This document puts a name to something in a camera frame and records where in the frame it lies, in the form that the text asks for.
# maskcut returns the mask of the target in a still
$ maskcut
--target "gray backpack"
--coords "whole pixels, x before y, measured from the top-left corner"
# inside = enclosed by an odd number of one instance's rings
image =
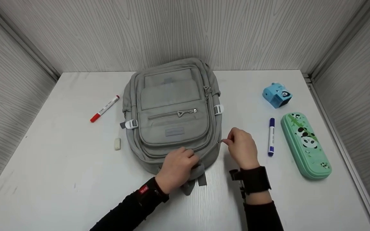
[[[181,189],[207,185],[205,169],[219,154],[223,106],[210,67],[196,58],[166,63],[132,75],[122,111],[129,146],[141,165],[157,174],[166,155],[182,146],[200,157]]]

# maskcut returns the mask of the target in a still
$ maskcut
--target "hand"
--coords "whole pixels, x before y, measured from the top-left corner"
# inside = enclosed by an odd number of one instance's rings
[[[185,184],[191,176],[191,168],[199,161],[192,149],[184,147],[176,149],[166,155],[160,172],[155,181],[165,194]]]
[[[257,146],[251,134],[233,127],[228,138],[222,141],[226,143],[229,153],[240,168],[248,170],[260,166]]]

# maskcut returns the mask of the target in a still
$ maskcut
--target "table surface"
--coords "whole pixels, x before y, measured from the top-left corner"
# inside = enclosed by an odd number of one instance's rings
[[[89,119],[114,94],[122,95],[133,72],[63,73],[0,177],[0,230],[89,230],[126,195],[147,181],[119,123],[118,101],[95,123]],[[217,71],[225,107],[222,136],[232,127],[251,133],[266,166],[271,195],[286,231],[370,230],[351,177],[298,70]],[[274,109],[261,93],[272,82],[292,92]],[[279,121],[302,112],[332,165],[321,181],[305,180],[289,151]],[[278,121],[276,153],[267,156],[269,118]],[[121,138],[122,149],[113,142]],[[222,143],[207,172],[207,186],[190,196],[171,194],[138,230],[246,230],[242,199],[228,170],[236,168]]]

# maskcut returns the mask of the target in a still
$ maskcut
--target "pencil case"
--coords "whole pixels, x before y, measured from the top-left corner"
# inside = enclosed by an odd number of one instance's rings
[[[332,167],[306,116],[288,113],[282,117],[281,125],[300,173],[310,180],[328,177]]]

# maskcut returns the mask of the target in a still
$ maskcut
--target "marker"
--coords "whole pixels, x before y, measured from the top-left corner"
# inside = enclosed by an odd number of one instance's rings
[[[99,111],[97,114],[95,114],[91,119],[91,123],[95,122],[101,115],[103,115],[113,104],[115,104],[116,101],[118,101],[119,96],[115,96],[101,111]]]
[[[275,118],[269,120],[269,141],[268,141],[268,156],[273,156],[273,139],[275,136]]]

